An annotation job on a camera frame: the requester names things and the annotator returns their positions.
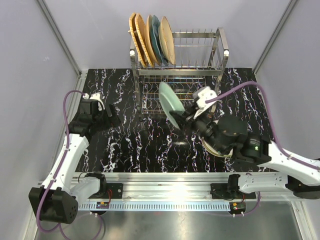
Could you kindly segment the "pale green bottom plate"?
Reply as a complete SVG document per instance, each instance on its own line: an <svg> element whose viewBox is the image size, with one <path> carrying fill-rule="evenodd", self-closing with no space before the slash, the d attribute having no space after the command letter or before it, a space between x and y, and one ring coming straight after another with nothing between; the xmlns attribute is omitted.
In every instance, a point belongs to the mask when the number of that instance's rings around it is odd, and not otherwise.
<svg viewBox="0 0 320 240"><path fill-rule="evenodd" d="M176 96L173 89L166 82L161 82L159 84L158 94L160 105L166 117L169 119L169 121L173 124L175 128L179 129L180 127L177 124L174 117L170 114L170 111L177 111L183 113L185 111L185 108L181 100Z"/></svg>

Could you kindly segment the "teal scalloped plate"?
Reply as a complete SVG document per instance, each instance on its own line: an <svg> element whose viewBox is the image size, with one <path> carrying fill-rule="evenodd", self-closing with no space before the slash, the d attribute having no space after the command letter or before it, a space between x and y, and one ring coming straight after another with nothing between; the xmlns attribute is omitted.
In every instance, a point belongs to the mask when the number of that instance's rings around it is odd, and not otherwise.
<svg viewBox="0 0 320 240"><path fill-rule="evenodd" d="M159 34L160 24L161 23L160 23L160 20L158 19L158 17L156 15L153 15L152 16L152 30L153 30L153 33L155 35L158 52L160 54L161 63L164 66L168 66L169 62L168 62L167 58L164 55L164 52L163 52L163 49L162 49L162 45L161 45L161 41L160 41L160 34Z"/></svg>

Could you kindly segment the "cream yellow bird plate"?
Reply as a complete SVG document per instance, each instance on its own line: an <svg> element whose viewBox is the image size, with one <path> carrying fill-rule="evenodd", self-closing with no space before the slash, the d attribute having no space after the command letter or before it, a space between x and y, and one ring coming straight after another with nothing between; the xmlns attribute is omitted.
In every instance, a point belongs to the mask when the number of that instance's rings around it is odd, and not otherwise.
<svg viewBox="0 0 320 240"><path fill-rule="evenodd" d="M164 57L172 65L176 64L175 45L173 33L168 19L163 16L158 28L160 46Z"/></svg>

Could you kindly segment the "woven bamboo tray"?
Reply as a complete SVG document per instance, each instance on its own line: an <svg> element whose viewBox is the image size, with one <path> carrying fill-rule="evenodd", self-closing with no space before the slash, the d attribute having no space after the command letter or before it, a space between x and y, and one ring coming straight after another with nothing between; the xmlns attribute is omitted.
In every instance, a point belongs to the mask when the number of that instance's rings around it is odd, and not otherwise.
<svg viewBox="0 0 320 240"><path fill-rule="evenodd" d="M138 59L142 64L142 66L146 68L148 62L146 61L144 50L138 37L138 30L135 24L136 15L137 14L133 12L129 18L129 31L130 31L135 49L137 51Z"/></svg>
<svg viewBox="0 0 320 240"><path fill-rule="evenodd" d="M134 18L135 28L138 36L138 43L141 48L140 50L140 62L143 65L144 68L147 68L148 66L154 67L155 63L152 61L146 44L146 25L143 20L143 17L140 13L137 13Z"/></svg>

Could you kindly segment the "cream bird painted plate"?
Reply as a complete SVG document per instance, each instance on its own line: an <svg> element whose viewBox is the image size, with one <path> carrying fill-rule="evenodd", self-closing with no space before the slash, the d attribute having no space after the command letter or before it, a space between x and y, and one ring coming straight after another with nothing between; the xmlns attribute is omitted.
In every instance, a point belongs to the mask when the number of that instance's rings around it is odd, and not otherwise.
<svg viewBox="0 0 320 240"><path fill-rule="evenodd" d="M152 31L152 15L149 14L146 19L144 34L145 34L145 43L148 56L150 58L150 66L155 67L160 65L160 58L157 56L156 47L153 40L153 31Z"/></svg>

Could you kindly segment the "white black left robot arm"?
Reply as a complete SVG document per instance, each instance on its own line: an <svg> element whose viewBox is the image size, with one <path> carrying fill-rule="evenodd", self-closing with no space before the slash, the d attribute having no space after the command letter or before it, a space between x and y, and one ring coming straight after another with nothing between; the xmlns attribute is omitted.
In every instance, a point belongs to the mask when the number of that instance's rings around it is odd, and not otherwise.
<svg viewBox="0 0 320 240"><path fill-rule="evenodd" d="M36 220L71 224L79 206L90 197L101 199L110 193L102 173L87 173L71 186L74 173L93 136L121 124L113 104L103 106L97 99L84 99L68 124L62 149L40 187L31 188L28 198Z"/></svg>

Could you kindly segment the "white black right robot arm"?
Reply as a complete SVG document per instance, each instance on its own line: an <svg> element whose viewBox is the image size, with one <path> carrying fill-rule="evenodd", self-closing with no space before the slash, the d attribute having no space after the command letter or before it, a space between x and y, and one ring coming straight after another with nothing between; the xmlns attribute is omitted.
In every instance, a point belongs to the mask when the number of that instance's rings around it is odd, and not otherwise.
<svg viewBox="0 0 320 240"><path fill-rule="evenodd" d="M253 164L276 171L273 175L229 175L225 188L218 189L220 196L237 199L253 192L292 192L301 199L317 200L320 197L319 164L295 154L283 153L275 142L248 132L247 122L235 116L223 116L214 122L206 113L194 118L186 111L169 112L179 129L195 132L218 155L231 155L235 162Z"/></svg>

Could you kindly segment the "stainless steel dish rack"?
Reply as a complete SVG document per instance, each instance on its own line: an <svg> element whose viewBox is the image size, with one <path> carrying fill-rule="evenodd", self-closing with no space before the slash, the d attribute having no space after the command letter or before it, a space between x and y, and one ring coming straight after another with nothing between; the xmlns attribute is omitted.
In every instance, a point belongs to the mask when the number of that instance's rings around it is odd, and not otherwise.
<svg viewBox="0 0 320 240"><path fill-rule="evenodd" d="M135 44L130 44L130 63L134 79L136 110L140 120L162 115L159 85L167 82L184 105L192 102L193 92L215 79L218 92L230 55L225 30L178 31L173 34L175 64L143 67Z"/></svg>

